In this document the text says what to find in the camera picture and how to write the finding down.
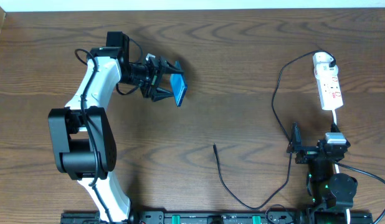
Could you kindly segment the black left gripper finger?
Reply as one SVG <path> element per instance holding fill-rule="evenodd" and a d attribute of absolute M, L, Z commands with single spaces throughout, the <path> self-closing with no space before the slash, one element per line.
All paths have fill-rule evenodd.
<path fill-rule="evenodd" d="M 177 65 L 173 65 L 167 60 L 164 62 L 164 73 L 166 74 L 184 74 L 184 70 Z"/>
<path fill-rule="evenodd" d="M 160 87 L 155 88 L 151 94 L 151 100 L 153 102 L 163 100 L 165 98 L 170 98 L 170 97 L 174 97 L 173 92 L 166 89 L 162 89 Z"/>

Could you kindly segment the blue Samsung Galaxy smartphone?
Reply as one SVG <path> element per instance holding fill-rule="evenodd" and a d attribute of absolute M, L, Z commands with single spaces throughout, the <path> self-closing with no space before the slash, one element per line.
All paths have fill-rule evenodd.
<path fill-rule="evenodd" d="M 185 81 L 185 78 L 182 74 L 171 74 L 170 84 L 173 91 L 176 106 L 180 107 L 188 89 L 188 85 Z"/>

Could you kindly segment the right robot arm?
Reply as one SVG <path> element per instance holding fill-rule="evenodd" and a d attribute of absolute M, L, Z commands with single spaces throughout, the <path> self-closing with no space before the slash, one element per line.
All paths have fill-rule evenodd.
<path fill-rule="evenodd" d="M 308 165 L 307 191 L 313 205 L 301 214 L 305 223 L 348 223 L 347 209 L 353 207 L 357 191 L 357 180 L 335 171 L 335 163 L 345 158 L 351 146 L 336 124 L 330 132 L 318 140 L 316 146 L 304 146 L 297 123 L 292 125 L 292 136 L 288 153 L 296 155 L 297 164 Z"/>

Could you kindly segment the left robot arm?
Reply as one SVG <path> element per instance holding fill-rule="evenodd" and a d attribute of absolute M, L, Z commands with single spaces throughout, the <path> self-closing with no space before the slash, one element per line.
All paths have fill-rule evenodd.
<path fill-rule="evenodd" d="M 64 212 L 61 223 L 141 223 L 114 171 L 116 143 L 107 107 L 119 84 L 132 85 L 144 98 L 174 98 L 181 106 L 188 89 L 180 62 L 152 54 L 129 60 L 131 39 L 108 32 L 103 47 L 86 51 L 85 76 L 72 99 L 48 115 L 50 138 L 59 172 L 83 186 L 96 212 Z"/>

